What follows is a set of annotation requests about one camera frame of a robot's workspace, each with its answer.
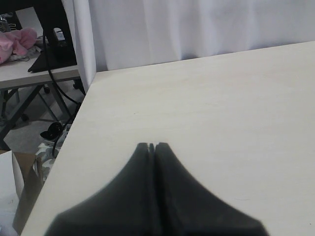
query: table surface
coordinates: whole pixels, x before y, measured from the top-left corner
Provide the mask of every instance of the table surface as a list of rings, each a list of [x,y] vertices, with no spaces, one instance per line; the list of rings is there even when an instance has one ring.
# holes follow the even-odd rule
[[[97,73],[22,235],[106,186],[138,142],[168,142],[271,235],[314,235],[314,101],[315,42]]]
[[[29,61],[13,61],[0,65],[0,89],[15,87],[27,87],[36,84],[50,82],[51,79],[47,71],[30,73],[28,69],[36,61],[38,54],[35,54]],[[62,81],[68,78],[79,76],[78,66],[69,66],[52,70],[54,78]]]

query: chair wheel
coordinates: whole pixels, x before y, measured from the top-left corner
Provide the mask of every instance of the chair wheel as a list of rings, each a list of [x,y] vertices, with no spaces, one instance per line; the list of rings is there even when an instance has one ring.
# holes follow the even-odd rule
[[[21,115],[21,120],[22,120],[22,121],[25,122],[25,121],[28,121],[29,119],[30,119],[30,118],[29,118],[28,115],[26,115],[26,114],[22,114],[22,115]]]
[[[50,93],[50,88],[44,87],[44,92],[45,92],[45,94],[49,94]]]

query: floor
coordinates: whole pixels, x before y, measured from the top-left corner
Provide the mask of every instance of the floor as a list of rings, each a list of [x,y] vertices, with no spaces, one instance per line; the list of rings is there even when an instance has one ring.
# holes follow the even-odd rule
[[[83,94],[80,92],[80,90],[74,89],[72,85],[73,81],[59,83],[59,86],[63,89],[64,92],[66,92],[68,96],[76,101],[82,101],[84,98]],[[28,89],[29,88],[19,89],[19,94],[21,98],[25,96]],[[40,91],[40,94],[49,104],[50,108],[57,116],[57,118],[59,120],[66,121],[66,116],[62,114],[52,94],[45,94],[43,89]],[[71,103],[65,98],[64,101],[70,109],[70,112],[73,113],[75,109],[75,104]],[[7,104],[8,112],[10,112],[14,108],[15,104],[16,100],[13,96]],[[38,150],[38,145],[43,140],[40,136],[40,133],[46,131],[49,125],[54,122],[54,120],[51,118],[51,116],[47,112],[46,107],[38,96],[36,96],[36,98],[28,106],[25,114],[29,116],[30,120],[27,122],[23,122],[21,119],[19,119],[16,123],[15,128],[10,130],[4,141],[13,151],[36,153]]]

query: white table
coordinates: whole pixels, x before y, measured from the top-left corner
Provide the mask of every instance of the white table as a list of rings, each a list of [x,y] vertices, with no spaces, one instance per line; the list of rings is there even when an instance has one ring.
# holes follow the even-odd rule
[[[273,236],[315,235],[315,42],[97,73],[24,228],[168,142],[206,188]]]
[[[26,98],[23,101],[18,102],[15,110],[9,115],[8,120],[5,122],[5,126],[0,127],[0,146],[2,149],[9,149],[7,144],[3,141],[3,138],[7,135],[16,120],[21,116],[44,84],[47,84],[50,88],[50,91],[55,97],[62,112],[70,116],[66,104],[60,94],[56,91],[55,86],[52,84],[48,71],[38,73],[28,72],[28,69],[36,61],[38,55],[39,53],[35,54],[29,61],[14,61],[0,65],[0,115],[2,113],[2,105],[7,90],[32,87]],[[77,65],[55,69],[52,70],[52,73],[57,82],[73,80],[80,76]]]

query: pink cloth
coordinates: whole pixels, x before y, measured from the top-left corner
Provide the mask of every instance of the pink cloth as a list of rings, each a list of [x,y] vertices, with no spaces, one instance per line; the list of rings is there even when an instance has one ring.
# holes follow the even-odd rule
[[[0,64],[5,62],[12,53],[23,56],[37,39],[37,33],[32,28],[24,28],[11,32],[0,32]]]

